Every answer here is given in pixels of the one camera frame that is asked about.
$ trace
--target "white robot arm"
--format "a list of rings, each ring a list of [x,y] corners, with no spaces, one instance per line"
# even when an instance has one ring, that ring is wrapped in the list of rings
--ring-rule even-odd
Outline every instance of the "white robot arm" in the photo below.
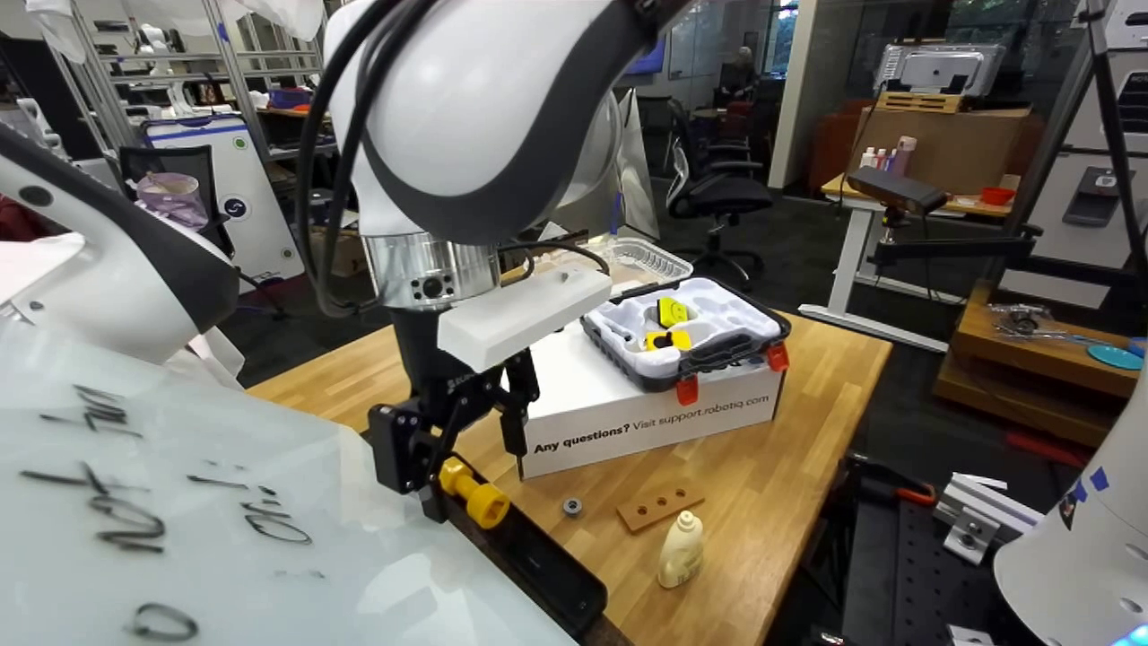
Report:
[[[622,68],[657,43],[686,0],[356,0],[326,24],[326,73],[303,152],[329,107],[377,298],[387,305],[414,402],[370,412],[377,473],[438,511],[438,468],[463,428],[503,412],[525,452],[537,397],[527,346],[610,293],[576,274],[503,288],[506,251],[613,159]],[[297,208],[311,160],[303,159]],[[469,340],[446,331],[485,327]]]
[[[994,573],[1007,607],[1043,642],[1148,642],[1148,382],[1141,373],[1105,445],[1065,500],[1025,538],[1007,542]]]

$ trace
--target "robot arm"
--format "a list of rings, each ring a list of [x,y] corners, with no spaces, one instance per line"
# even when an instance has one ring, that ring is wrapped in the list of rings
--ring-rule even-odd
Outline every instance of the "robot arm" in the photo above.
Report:
[[[610,166],[610,84],[682,5],[340,6],[326,22],[326,73],[303,152],[329,114],[346,156],[333,215],[346,212],[353,180],[377,298],[387,309],[443,312],[500,288],[500,244],[537,233],[571,196],[571,180]],[[303,159],[297,205],[309,205],[309,166]]]
[[[525,408],[537,397],[527,346],[610,293],[605,281],[599,298],[544,278],[500,288],[503,251],[537,238],[576,176],[604,176],[613,156],[610,87],[682,6],[686,0],[356,0],[329,19],[305,136],[329,99],[346,159],[333,215],[353,180],[373,288],[393,309],[414,382],[406,407],[370,412],[365,439],[382,482],[421,493],[427,517],[446,517],[433,482],[463,428],[500,408],[506,449],[525,452]],[[443,323],[485,319],[475,312],[512,312],[525,327],[500,351],[477,351],[495,354],[489,364],[443,351]]]

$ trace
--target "white box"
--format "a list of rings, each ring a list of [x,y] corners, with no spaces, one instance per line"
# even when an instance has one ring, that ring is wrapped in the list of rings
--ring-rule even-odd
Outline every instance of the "white box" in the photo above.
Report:
[[[519,479],[769,424],[787,382],[769,365],[702,373],[696,402],[682,407],[675,390],[632,383],[585,339],[582,323],[537,340],[530,351],[542,397],[530,407]]]

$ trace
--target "brown box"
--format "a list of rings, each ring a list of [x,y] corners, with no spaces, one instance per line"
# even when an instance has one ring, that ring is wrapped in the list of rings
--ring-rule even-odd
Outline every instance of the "brown box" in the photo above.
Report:
[[[326,239],[326,226],[311,230],[317,262],[322,262],[322,239]],[[361,274],[365,274],[365,256],[361,256],[360,230],[340,230],[333,244],[329,278],[361,278]]]
[[[908,159],[906,176],[941,186],[949,193],[979,193],[985,186],[1000,183],[1006,174],[1024,176],[1016,168],[1016,147],[1029,144],[1032,130],[1029,110],[865,110],[855,134],[855,160],[867,147],[898,147],[901,136],[914,136],[920,147]]]

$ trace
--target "black cable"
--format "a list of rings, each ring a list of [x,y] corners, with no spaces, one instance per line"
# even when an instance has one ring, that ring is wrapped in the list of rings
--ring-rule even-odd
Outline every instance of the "black cable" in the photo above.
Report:
[[[556,244],[559,251],[571,251],[571,256],[582,256],[582,257],[590,257],[590,262],[595,262],[599,264],[599,274],[605,274],[610,278],[610,262],[604,257],[604,256],[595,256],[595,251],[590,251],[590,249],[578,249],[578,244]]]
[[[559,249],[582,244],[582,239],[590,239],[590,230],[571,230],[571,233],[565,233],[565,238],[544,238],[544,239],[503,244],[500,251],[503,251],[503,256],[512,256],[512,251],[544,256],[544,251],[559,251]]]
[[[356,93],[356,107],[353,107],[353,119],[348,119],[348,134],[346,134],[346,144],[340,144],[340,160],[336,160],[336,174],[333,174],[333,193],[329,193],[329,220],[326,220],[326,238],[322,238],[322,268],[318,268],[318,291],[329,293],[326,281],[329,281],[329,262],[333,262],[333,249],[336,249],[336,230],[340,230],[340,220],[346,220],[346,205],[348,205],[348,193],[353,193],[353,168],[356,168],[356,159],[360,159],[360,147],[361,147],[361,136],[365,136],[365,119],[373,110],[373,99],[382,96],[383,91],[383,80],[400,59],[400,52],[409,43],[409,36],[416,34],[416,24],[424,22],[424,13],[433,6],[433,0],[409,0],[400,6],[400,13],[393,22],[382,22],[373,34],[370,34],[370,43],[361,52],[361,62],[360,62],[360,93]],[[346,319],[346,315],[356,315],[360,305],[340,305],[333,315]]]
[[[297,249],[303,249],[303,262],[309,268],[309,278],[317,281],[317,251],[311,251],[311,174],[317,174],[317,144],[318,144],[318,130],[329,107],[329,96],[336,91],[336,80],[346,74],[348,62],[356,59],[356,52],[361,47],[361,41],[382,24],[382,19],[387,19],[394,12],[394,0],[377,0],[361,12],[361,19],[346,34],[346,41],[336,43],[336,52],[329,54],[318,91],[311,96],[311,110],[303,121],[303,136],[297,136],[297,183],[293,183],[293,226],[297,226]],[[329,309],[326,293],[317,291],[318,312],[322,315],[346,315],[346,309]]]

